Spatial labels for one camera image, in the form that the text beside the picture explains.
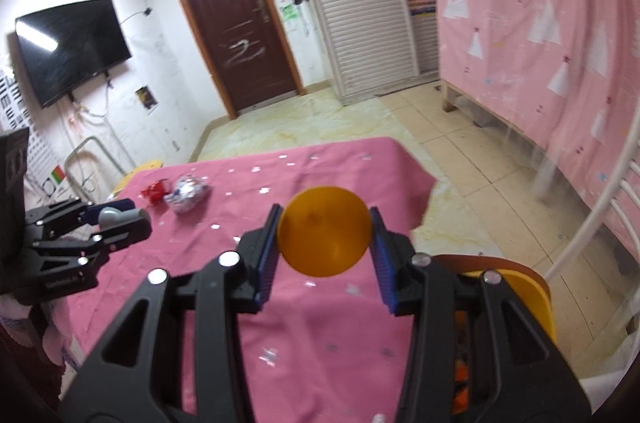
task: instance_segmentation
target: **silver screw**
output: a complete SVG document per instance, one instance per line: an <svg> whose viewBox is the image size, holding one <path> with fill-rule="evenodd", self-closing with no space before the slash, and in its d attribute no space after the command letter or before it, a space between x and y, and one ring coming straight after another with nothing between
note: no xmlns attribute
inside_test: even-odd
<svg viewBox="0 0 640 423"><path fill-rule="evenodd" d="M500 281L502 280L502 277L500 276L500 274L497 271L494 271L494 270L490 269L489 271L484 272L484 275L482 275L482 279L484 279L484 281L487 284L491 284L492 286L496 286L496 285L500 284Z"/></svg>
<svg viewBox="0 0 640 423"><path fill-rule="evenodd" d="M154 286L157 286L158 284L162 284L162 282L164 282L167 277L167 272L165 272L164 269L156 268L149 272L149 274L146 276L146 279Z"/></svg>
<svg viewBox="0 0 640 423"><path fill-rule="evenodd" d="M426 268L431 264L431 256L427 253L416 253L411 258L411 264L418 268Z"/></svg>
<svg viewBox="0 0 640 423"><path fill-rule="evenodd" d="M240 262L240 254L236 251L226 251L218 257L218 262L220 266L224 266L225 268L234 267Z"/></svg>

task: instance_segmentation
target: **orange ball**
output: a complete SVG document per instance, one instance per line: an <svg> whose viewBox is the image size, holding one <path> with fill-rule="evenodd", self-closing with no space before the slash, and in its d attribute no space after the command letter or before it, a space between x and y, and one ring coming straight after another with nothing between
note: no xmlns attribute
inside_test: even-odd
<svg viewBox="0 0 640 423"><path fill-rule="evenodd" d="M369 210L356 194L338 187L301 192L278 224L278 246L289 265L311 277L338 275L354 266L372 237Z"/></svg>

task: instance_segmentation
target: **brown door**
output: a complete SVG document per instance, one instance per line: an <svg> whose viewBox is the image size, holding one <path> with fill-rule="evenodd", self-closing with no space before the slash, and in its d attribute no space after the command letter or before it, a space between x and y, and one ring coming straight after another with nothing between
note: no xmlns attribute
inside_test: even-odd
<svg viewBox="0 0 640 423"><path fill-rule="evenodd" d="M267 0L187 0L235 111L295 91Z"/></svg>

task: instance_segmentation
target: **door handle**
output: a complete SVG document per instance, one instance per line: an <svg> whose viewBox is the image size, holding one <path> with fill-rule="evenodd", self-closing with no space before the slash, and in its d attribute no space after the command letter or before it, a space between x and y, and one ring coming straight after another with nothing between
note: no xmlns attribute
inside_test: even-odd
<svg viewBox="0 0 640 423"><path fill-rule="evenodd" d="M269 16L269 12L267 11L267 7L264 3L264 0L257 0L256 4L258 5L258 8L254 8L254 12L260 12L260 14L262 15L262 21L265 24L270 23L271 17Z"/></svg>

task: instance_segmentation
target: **table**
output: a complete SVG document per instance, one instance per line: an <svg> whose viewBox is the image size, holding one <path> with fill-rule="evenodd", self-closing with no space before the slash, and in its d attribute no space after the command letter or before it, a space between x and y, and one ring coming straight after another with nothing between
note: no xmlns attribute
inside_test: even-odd
<svg viewBox="0 0 640 423"><path fill-rule="evenodd" d="M151 237L114 253L98 288L69 297L72 330L86 352L149 270L175 276L200 269L262 226L274 203L285 206L309 187L339 186L377 206L388 229L409 234L435 183L398 142L372 138L160 168L137 174L120 197L144 206L143 188L189 172L212 186L207 202L182 216L164 204L149 207ZM188 317L186 356L193 356L192 324ZM325 279L300 275L280 259L270 302L258 315L242 315L239 327L258 423L369 423L378 414L393 420L412 320L388 313L368 252L348 272ZM193 413L194 403L187 360L184 409Z"/></svg>

